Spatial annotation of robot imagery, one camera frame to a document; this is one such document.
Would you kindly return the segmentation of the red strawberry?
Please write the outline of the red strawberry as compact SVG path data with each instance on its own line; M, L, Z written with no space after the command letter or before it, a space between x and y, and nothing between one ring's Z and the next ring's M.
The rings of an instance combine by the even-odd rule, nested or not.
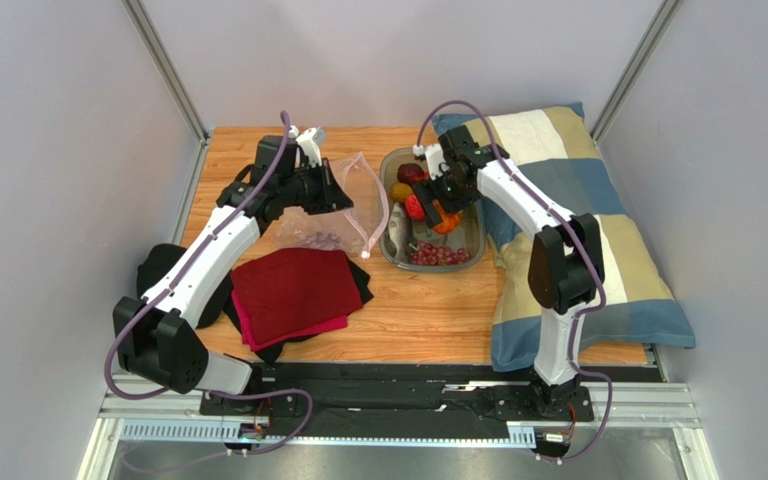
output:
M424 221L426 213L422 203L416 194L411 194L403 201L404 209L408 217L413 221Z

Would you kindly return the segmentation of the brown yellow round fruit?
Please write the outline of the brown yellow round fruit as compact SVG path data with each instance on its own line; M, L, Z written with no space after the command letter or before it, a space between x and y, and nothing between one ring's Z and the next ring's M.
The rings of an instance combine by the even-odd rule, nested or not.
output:
M389 190L390 199L394 203L404 204L414 194L410 185L402 182L393 183Z

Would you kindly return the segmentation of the grey toy fish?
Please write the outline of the grey toy fish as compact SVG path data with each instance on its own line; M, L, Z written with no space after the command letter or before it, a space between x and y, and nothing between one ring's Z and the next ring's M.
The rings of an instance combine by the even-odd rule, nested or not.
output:
M396 262L404 263L407 260L411 235L412 220L404 207L396 202L392 205L388 219L388 238L395 250Z

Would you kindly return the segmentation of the dark red plum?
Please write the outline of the dark red plum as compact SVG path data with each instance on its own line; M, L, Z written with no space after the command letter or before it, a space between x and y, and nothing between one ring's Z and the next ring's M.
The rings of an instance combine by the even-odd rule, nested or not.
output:
M412 186L427 178L427 172L417 163L404 163L397 169L397 181Z

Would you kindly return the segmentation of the red grape bunch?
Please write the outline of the red grape bunch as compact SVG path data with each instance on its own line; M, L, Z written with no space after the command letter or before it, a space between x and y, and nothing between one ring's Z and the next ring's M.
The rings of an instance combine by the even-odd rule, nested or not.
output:
M443 267L468 263L473 256L465 249L453 250L445 245L433 245L427 242L419 242L412 248L408 259L414 265Z

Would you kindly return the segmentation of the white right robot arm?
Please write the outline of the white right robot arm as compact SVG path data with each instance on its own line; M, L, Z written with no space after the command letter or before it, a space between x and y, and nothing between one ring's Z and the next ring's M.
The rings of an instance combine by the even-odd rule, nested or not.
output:
M464 126L434 144L416 142L412 153L428 171L427 179L413 187L428 226L438 226L445 214L485 200L531 235L527 280L541 308L541 320L526 401L539 417L568 411L580 388L580 323L605 304L598 221L558 205L497 143L480 146Z

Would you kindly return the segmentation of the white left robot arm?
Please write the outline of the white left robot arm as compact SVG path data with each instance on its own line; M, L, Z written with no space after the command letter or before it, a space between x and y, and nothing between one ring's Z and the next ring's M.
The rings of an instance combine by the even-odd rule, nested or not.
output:
M206 226L182 257L138 298L123 297L113 309L116 333L106 363L118 363L152 381L160 392L240 395L252 366L208 350L196 328L209 301L237 259L284 210L309 215L353 207L320 147L320 127L268 135L256 158L226 186Z

